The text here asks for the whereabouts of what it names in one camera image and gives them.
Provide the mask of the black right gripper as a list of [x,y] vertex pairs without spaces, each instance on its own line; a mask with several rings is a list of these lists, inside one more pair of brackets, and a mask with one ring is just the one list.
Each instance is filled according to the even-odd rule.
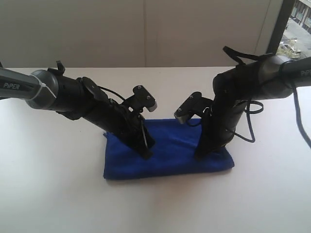
[[233,137],[245,109],[242,101],[235,106],[212,104],[202,118],[202,131],[195,149],[195,158],[201,160],[208,153],[219,150]]

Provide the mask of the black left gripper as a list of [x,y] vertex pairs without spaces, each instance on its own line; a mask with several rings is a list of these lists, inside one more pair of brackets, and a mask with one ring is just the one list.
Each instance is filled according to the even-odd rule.
[[84,119],[114,134],[127,147],[145,160],[152,156],[151,148],[155,140],[149,134],[143,119],[138,114],[132,114],[128,108],[113,99],[95,101],[94,107],[84,116]]

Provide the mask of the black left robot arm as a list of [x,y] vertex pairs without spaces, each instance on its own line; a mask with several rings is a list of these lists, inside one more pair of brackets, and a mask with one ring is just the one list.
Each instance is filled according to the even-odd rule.
[[0,98],[24,100],[31,108],[55,111],[70,120],[83,118],[112,133],[123,144],[149,159],[155,140],[144,125],[143,109],[153,112],[155,98],[143,85],[133,88],[133,95],[117,103],[106,88],[88,77],[66,77],[60,61],[57,68],[36,70],[31,74],[0,68]]

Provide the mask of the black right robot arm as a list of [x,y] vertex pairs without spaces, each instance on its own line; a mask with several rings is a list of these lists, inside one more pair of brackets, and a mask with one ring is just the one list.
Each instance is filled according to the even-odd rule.
[[309,145],[311,139],[302,125],[297,89],[311,84],[311,59],[291,60],[272,53],[256,56],[229,47],[223,50],[238,64],[213,79],[214,99],[207,100],[207,106],[203,108],[202,131],[195,157],[203,158],[237,136],[236,126],[242,113],[246,113],[249,120],[252,104],[290,95],[294,96],[298,130]]

